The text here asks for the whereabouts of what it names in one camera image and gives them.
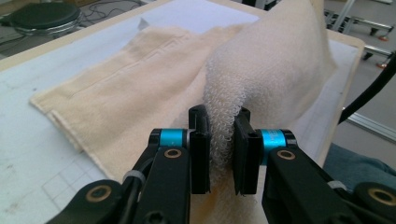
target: towel fold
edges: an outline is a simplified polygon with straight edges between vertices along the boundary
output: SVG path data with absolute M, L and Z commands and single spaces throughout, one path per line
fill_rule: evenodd
M 322 10 L 322 1 L 314 5 Z M 146 28 L 116 55 L 31 103 L 121 181 L 152 129 L 187 128 L 188 109 L 205 102 L 213 185 L 211 194 L 191 196 L 191 223 L 263 223 L 261 203 L 233 192 L 233 116 L 243 105 L 255 128 L 287 128 L 332 69 L 323 19 L 309 0 L 283 0 L 253 24 L 202 35 Z

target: fabric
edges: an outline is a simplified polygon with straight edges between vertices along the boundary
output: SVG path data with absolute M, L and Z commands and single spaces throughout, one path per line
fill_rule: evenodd
M 396 171 L 384 162 L 332 144 L 323 166 L 350 193 L 359 183 L 375 182 L 396 189 Z
M 31 103 L 121 181 L 152 129 L 187 128 L 188 109 L 205 102 L 212 193 L 191 196 L 191 223 L 263 223 L 260 201 L 233 192 L 233 115 L 243 105 L 252 111 L 253 127 L 287 128 L 317 98 L 333 62 L 323 18 L 312 6 L 283 0 L 253 24 L 202 35 L 149 27 L 113 57 Z

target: towel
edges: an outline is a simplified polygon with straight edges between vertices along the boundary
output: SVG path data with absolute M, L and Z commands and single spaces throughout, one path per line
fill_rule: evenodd
M 255 128 L 287 128 L 315 101 L 333 62 L 313 6 L 323 9 L 321 1 L 283 0 L 257 22 L 201 35 L 148 27 L 117 54 L 31 103 L 119 181 L 152 129 L 187 128 L 188 109 L 205 103 L 212 192 L 191 196 L 191 223 L 263 223 L 260 201 L 233 192 L 233 116 L 243 105 Z

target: gray floor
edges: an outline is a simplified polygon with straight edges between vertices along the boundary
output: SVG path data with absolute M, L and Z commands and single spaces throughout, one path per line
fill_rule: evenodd
M 92 25 L 93 23 L 121 14 L 122 11 L 137 7 L 133 1 L 111 1 L 113 3 L 105 4 L 106 2 L 110 1 L 102 0 L 81 8 L 87 16 L 84 19 L 85 25 Z M 336 12 L 340 12 L 344 4 L 345 2 L 342 1 L 325 1 L 325 7 Z M 349 15 L 392 25 L 396 23 L 396 3 L 386 5 L 370 0 L 358 0 L 350 10 Z M 380 41 L 376 36 L 369 36 L 369 32 L 369 28 L 355 25 L 350 35 L 362 39 L 369 45 L 382 49 L 396 49 L 396 31 L 390 33 L 388 42 Z M 0 27 L 0 42 L 2 40 L 1 37 L 12 34 L 15 34 L 12 28 Z M 51 37 L 29 37 L 5 45 L 0 44 L 0 60 L 4 57 L 47 43 L 51 39 Z M 375 64 L 381 61 L 384 61 L 384 59 L 378 56 L 374 56 L 366 62 L 361 61 L 346 99 L 346 105 L 352 102 L 376 79 L 382 70 L 377 68 Z M 362 108 L 359 113 L 396 130 L 396 119 L 394 118 L 396 115 L 395 91 L 396 78 L 369 104 Z M 396 167 L 396 146 L 394 144 L 349 123 L 345 122 L 338 126 L 333 141 L 341 147 L 351 149 L 363 155 L 379 158 L 390 166 Z

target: folded towel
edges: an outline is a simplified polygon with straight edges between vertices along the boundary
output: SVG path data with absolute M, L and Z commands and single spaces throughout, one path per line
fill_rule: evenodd
M 233 116 L 243 105 L 254 127 L 287 128 L 316 99 L 332 65 L 323 18 L 309 0 L 283 0 L 253 24 L 202 35 L 149 27 L 31 103 L 121 181 L 152 129 L 187 128 L 188 109 L 205 102 L 213 185 L 209 195 L 192 195 L 191 223 L 262 223 L 261 204 L 233 192 Z

